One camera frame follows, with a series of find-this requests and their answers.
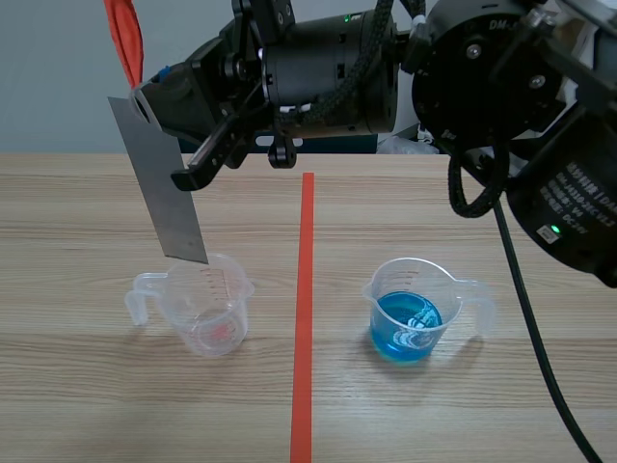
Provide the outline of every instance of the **table surface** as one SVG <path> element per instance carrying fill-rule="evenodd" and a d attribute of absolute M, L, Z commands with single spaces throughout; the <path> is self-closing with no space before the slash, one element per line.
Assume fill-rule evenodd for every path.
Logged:
<path fill-rule="evenodd" d="M 0 461 L 286 462 L 302 172 L 315 172 L 313 461 L 581 462 L 533 355 L 495 219 L 451 212 L 441 156 L 264 155 L 195 195 L 211 252 L 256 287 L 250 331 L 220 359 L 190 354 L 160 316 L 133 329 L 132 278 L 166 270 L 126 156 L 0 155 Z M 511 220 L 562 391 L 617 461 L 614 292 Z M 384 261 L 419 257 L 496 294 L 411 368 L 367 340 L 360 292 Z"/>

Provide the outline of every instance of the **cable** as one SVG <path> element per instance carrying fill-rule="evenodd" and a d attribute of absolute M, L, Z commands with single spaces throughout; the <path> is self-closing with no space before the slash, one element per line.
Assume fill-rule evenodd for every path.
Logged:
<path fill-rule="evenodd" d="M 313 103 L 307 112 L 279 113 L 279 123 L 296 123 L 301 125 L 323 121 L 341 103 L 346 101 L 353 92 L 358 90 L 382 45 L 393 3 L 394 0 L 377 0 L 368 41 L 362 47 L 358 60 L 356 60 L 349 75 L 340 87 L 333 94 L 326 96 L 323 101 Z"/>
<path fill-rule="evenodd" d="M 463 155 L 456 149 L 440 144 L 447 154 L 450 155 L 448 166 L 447 186 L 450 197 L 450 204 L 454 212 L 466 219 L 476 219 L 491 211 L 495 204 L 499 203 L 499 197 L 505 189 L 510 172 L 510 150 L 507 145 L 494 143 L 495 166 L 491 173 L 486 188 L 471 204 L 468 204 L 463 190 L 462 157 Z"/>
<path fill-rule="evenodd" d="M 547 355 L 547 351 L 544 348 L 544 343 L 542 342 L 542 337 L 536 323 L 536 318 L 533 315 L 527 290 L 524 287 L 523 275 L 521 274 L 521 268 L 519 267 L 516 251 L 514 249 L 514 244 L 512 243 L 510 231 L 508 230 L 505 215 L 503 214 L 503 209 L 501 208 L 501 203 L 497 201 L 494 208 L 497 225 L 499 226 L 499 233 L 501 234 L 501 241 L 503 241 L 505 255 L 508 258 L 510 272 L 512 272 L 512 280 L 514 281 L 514 286 L 517 294 L 519 295 L 519 301 L 521 302 L 524 322 L 527 325 L 529 337 L 531 338 L 531 343 L 533 344 L 533 350 L 535 351 L 536 358 L 538 359 L 538 365 L 542 371 L 544 380 L 547 383 L 547 388 L 549 389 L 552 402 L 555 404 L 555 408 L 557 409 L 557 412 L 559 412 L 561 420 L 568 428 L 568 431 L 570 431 L 572 438 L 577 443 L 582 454 L 585 458 L 587 458 L 587 461 L 589 463 L 602 463 L 602 460 L 594 451 L 593 447 L 591 447 L 591 444 L 589 444 L 589 441 L 580 430 L 580 427 L 578 427 L 575 417 L 572 415 L 563 394 L 561 394 L 561 391 L 559 390 L 557 380 L 552 373 L 549 356 Z"/>
<path fill-rule="evenodd" d="M 426 15 L 426 0 L 400 0 L 405 11 L 412 18 L 423 14 Z"/>

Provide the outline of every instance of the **white wall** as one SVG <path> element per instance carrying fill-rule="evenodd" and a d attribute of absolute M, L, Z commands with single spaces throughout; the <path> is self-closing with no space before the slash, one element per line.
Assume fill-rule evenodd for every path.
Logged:
<path fill-rule="evenodd" d="M 298 21 L 369 10 L 375 0 L 293 0 Z M 429 0 L 429 7 L 435 3 Z M 134 0 L 144 77 L 184 60 L 232 19 L 230 0 Z M 409 17 L 395 2 L 399 29 Z M 401 74 L 396 131 L 416 122 Z M 107 96 L 128 84 L 102 0 L 2 0 L 0 151 L 122 152 Z"/>

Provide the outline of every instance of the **empty measuring cup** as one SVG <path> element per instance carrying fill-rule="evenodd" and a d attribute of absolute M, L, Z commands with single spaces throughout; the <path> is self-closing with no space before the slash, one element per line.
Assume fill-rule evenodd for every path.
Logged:
<path fill-rule="evenodd" d="M 383 264 L 362 292 L 371 302 L 371 338 L 389 359 L 414 362 L 429 355 L 463 308 L 474 309 L 478 334 L 493 326 L 489 290 L 456 280 L 433 262 L 395 259 Z"/>
<path fill-rule="evenodd" d="M 143 326 L 148 323 L 146 298 L 154 298 L 186 345 L 213 357 L 229 353 L 247 335 L 247 300 L 255 288 L 232 258 L 208 257 L 208 265 L 180 262 L 167 273 L 139 275 L 124 303 L 133 323 Z"/>

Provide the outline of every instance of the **orange cloth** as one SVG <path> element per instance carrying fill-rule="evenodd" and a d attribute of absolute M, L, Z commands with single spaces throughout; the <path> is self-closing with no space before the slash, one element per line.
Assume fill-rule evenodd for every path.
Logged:
<path fill-rule="evenodd" d="M 142 82 L 144 43 L 132 0 L 104 0 L 109 29 L 131 88 Z"/>

